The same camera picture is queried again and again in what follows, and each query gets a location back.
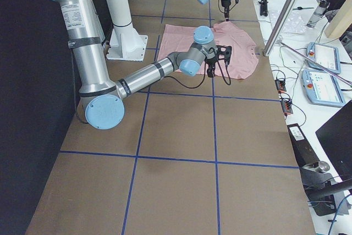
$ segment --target metal pole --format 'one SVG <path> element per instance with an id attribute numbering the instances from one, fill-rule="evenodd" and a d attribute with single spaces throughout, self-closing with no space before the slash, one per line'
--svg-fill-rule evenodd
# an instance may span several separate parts
<path id="1" fill-rule="evenodd" d="M 284 7 L 282 8 L 282 11 L 280 13 L 279 18 L 277 19 L 277 22 L 275 24 L 275 27 L 269 37 L 269 40 L 267 42 L 267 45 L 265 46 L 264 49 L 264 55 L 268 56 L 271 53 L 271 50 L 273 49 L 275 42 L 281 32 L 281 30 L 284 28 L 284 25 L 286 23 L 286 20 L 292 10 L 293 5 L 295 4 L 296 0 L 286 0 Z"/>
<path id="2" fill-rule="evenodd" d="M 352 188 L 352 179 L 330 185 L 329 187 L 324 187 L 318 190 L 307 190 L 306 194 L 311 201 L 316 201 L 319 198 L 324 198 L 328 195 L 335 194 L 337 192 L 342 192 Z"/>
<path id="3" fill-rule="evenodd" d="M 290 51 L 292 51 L 292 52 L 298 54 L 299 56 L 303 57 L 303 58 L 306 59 L 307 61 L 309 61 L 309 62 L 315 64 L 316 66 L 318 66 L 319 68 L 321 68 L 322 70 L 324 70 L 325 72 L 327 72 L 328 74 L 330 74 L 330 75 L 336 77 L 336 78 L 339 79 L 341 82 L 344 82 L 345 84 L 349 85 L 349 86 L 352 88 L 352 82 L 351 82 L 351 81 L 348 81 L 348 80 L 344 79 L 343 77 L 341 77 L 341 76 L 335 74 L 334 72 L 330 71 L 328 68 L 326 68 L 326 67 L 324 67 L 324 66 L 318 64 L 316 61 L 314 61 L 314 60 L 312 60 L 311 58 L 309 58 L 309 57 L 303 55 L 302 53 L 300 53 L 300 52 L 298 52 L 298 51 L 296 51 L 295 49 L 291 48 L 290 46 L 288 46 L 287 44 L 283 43 L 282 41 L 279 41 L 279 44 L 281 44 L 283 47 L 288 48 Z"/>

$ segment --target blue tape line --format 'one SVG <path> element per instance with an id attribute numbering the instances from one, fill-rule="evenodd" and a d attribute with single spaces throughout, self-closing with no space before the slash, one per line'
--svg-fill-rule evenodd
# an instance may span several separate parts
<path id="1" fill-rule="evenodd" d="M 269 102 L 280 102 L 279 99 L 252 99 L 250 97 L 236 97 L 236 96 L 208 96 L 208 95 L 197 95 L 197 94 L 174 94 L 167 92 L 150 92 L 155 95 L 167 95 L 167 96 L 195 96 L 195 97 L 214 97 L 216 99 L 238 99 L 238 100 L 253 100 L 253 101 L 269 101 Z"/>
<path id="2" fill-rule="evenodd" d="M 214 128 L 214 156 L 215 156 L 215 184 L 216 184 L 216 209 L 218 221 L 218 235 L 221 235 L 221 221 L 220 221 L 220 197 L 219 197 L 219 175 L 218 175 L 218 150 L 216 138 L 216 111 L 215 111 L 215 85 L 214 78 L 211 80 L 212 84 L 212 101 L 213 101 L 213 128 Z"/>
<path id="3" fill-rule="evenodd" d="M 246 163 L 246 162 L 224 162 L 218 161 L 218 164 L 221 165 L 240 165 L 240 166 L 254 166 L 254 167 L 271 167 L 271 168 L 285 168 L 285 169 L 299 169 L 298 166 L 290 165 L 263 165 L 260 163 Z"/>
<path id="4" fill-rule="evenodd" d="M 246 20 L 246 19 L 229 19 L 229 21 L 258 22 L 258 20 Z"/>
<path id="5" fill-rule="evenodd" d="M 154 62 L 156 62 L 157 56 L 156 54 L 158 53 L 158 46 L 159 46 L 159 40 L 160 40 L 160 35 L 158 35 L 158 40 L 156 41 L 156 49 L 155 49 L 155 54 L 154 54 Z"/>
<path id="6" fill-rule="evenodd" d="M 239 99 L 239 100 L 280 102 L 279 99 L 253 99 L 250 97 L 236 97 L 236 96 L 215 96 L 215 98 L 217 98 L 217 99 Z"/>
<path id="7" fill-rule="evenodd" d="M 163 160 L 163 161 L 178 161 L 178 162 L 215 163 L 214 161 L 207 161 L 207 160 L 194 160 L 194 159 L 157 157 L 157 156 L 138 156 L 138 158 L 139 159 L 150 159 L 150 160 Z"/>
<path id="8" fill-rule="evenodd" d="M 208 18 L 187 18 L 187 17 L 168 17 L 168 16 L 155 16 L 155 15 L 131 15 L 131 17 L 143 17 L 143 18 L 164 18 L 164 19 L 198 19 L 198 20 L 209 20 Z"/>
<path id="9" fill-rule="evenodd" d="M 139 134 L 139 138 L 138 138 L 138 145 L 137 145 L 137 151 L 136 151 L 136 158 L 134 160 L 134 165 L 133 165 L 133 172 L 132 172 L 132 177 L 131 177 L 131 183 L 130 183 L 130 189 L 128 191 L 128 198 L 127 198 L 127 204 L 126 204 L 126 209 L 125 209 L 125 216 L 124 216 L 124 220 L 123 220 L 123 226 L 122 226 L 122 232 L 121 235 L 125 234 L 125 229 L 126 229 L 126 223 L 127 223 L 127 217 L 128 217 L 128 210 L 130 207 L 130 201 L 131 201 L 131 195 L 132 195 L 132 189 L 133 189 L 133 183 L 134 183 L 134 177 L 135 177 L 135 173 L 136 173 L 136 168 L 137 168 L 137 162 L 138 162 L 138 154 L 139 154 L 139 149 L 141 146 L 141 141 L 142 141 L 142 135 L 143 135 L 143 128 L 144 128 L 144 123 L 145 123 L 145 117 L 147 114 L 147 109 L 148 109 L 148 101 L 149 101 L 149 96 L 150 96 L 150 86 L 148 88 L 148 92 L 147 92 L 147 98 L 145 100 L 145 107 L 144 107 L 144 113 L 143 113 L 143 118 L 142 118 L 142 125 L 141 125 L 141 130 L 140 130 L 140 134 Z"/>
<path id="10" fill-rule="evenodd" d="M 135 155 L 128 154 L 109 154 L 103 152 L 89 152 L 89 151 L 60 151 L 61 154 L 85 154 L 85 155 L 98 155 L 98 156 L 116 156 L 116 157 L 128 157 L 136 158 Z"/>
<path id="11" fill-rule="evenodd" d="M 136 156 L 128 154 L 110 154 L 104 152 L 89 152 L 89 151 L 60 151 L 63 154 L 81 154 L 81 155 L 97 155 L 97 156 L 115 156 L 115 157 L 127 157 L 127 158 L 139 158 L 139 159 L 151 159 L 151 160 L 166 160 L 166 161 L 181 161 L 181 162 L 199 162 L 199 163 L 218 163 L 222 165 L 239 165 L 239 166 L 255 166 L 255 167 L 273 167 L 273 168 L 288 168 L 288 169 L 299 169 L 296 166 L 286 165 L 263 165 L 260 163 L 245 163 L 245 162 L 227 162 L 227 161 L 208 161 L 208 160 L 197 160 L 197 159 L 183 159 L 183 158 L 172 158 L 172 157 L 157 157 L 157 156 Z"/>
<path id="12" fill-rule="evenodd" d="M 164 14 L 165 14 L 165 9 L 166 9 L 166 0 L 165 0 L 165 2 L 164 2 L 163 14 L 161 15 L 161 22 L 160 22 L 160 23 L 163 23 Z"/>
<path id="13" fill-rule="evenodd" d="M 166 92 L 150 92 L 151 94 L 155 94 L 155 95 L 168 95 L 168 96 L 195 96 L 195 97 L 210 97 L 212 98 L 212 96 L 207 96 L 207 95 L 192 95 L 192 94 L 173 94 L 173 93 L 166 93 Z"/>

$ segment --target black monitor stand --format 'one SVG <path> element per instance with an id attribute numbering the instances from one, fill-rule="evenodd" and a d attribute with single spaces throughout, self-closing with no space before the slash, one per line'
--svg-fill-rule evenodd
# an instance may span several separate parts
<path id="1" fill-rule="evenodd" d="M 345 190 L 352 193 L 352 101 L 317 130 L 316 135 L 331 164 L 343 180 L 337 183 L 329 173 L 300 169 L 309 201 L 328 201 L 312 203 L 317 215 L 324 216 L 336 212 L 336 207 L 345 197 Z M 348 214 L 349 208 L 350 205 L 345 201 L 339 213 Z"/>

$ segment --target screen display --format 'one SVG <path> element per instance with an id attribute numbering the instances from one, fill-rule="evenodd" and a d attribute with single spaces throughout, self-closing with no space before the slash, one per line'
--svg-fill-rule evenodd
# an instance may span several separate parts
<path id="1" fill-rule="evenodd" d="M 335 50 L 331 47 L 315 44 L 315 61 L 325 68 L 336 70 Z"/>
<path id="2" fill-rule="evenodd" d="M 328 73 L 309 72 L 317 99 L 328 102 L 341 102 L 335 83 Z"/>

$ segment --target white pillar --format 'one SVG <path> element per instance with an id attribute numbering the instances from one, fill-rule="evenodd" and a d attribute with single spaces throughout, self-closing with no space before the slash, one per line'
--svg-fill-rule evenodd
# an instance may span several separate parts
<path id="1" fill-rule="evenodd" d="M 148 36 L 133 28 L 128 0 L 106 1 L 114 24 L 107 58 L 143 61 Z"/>

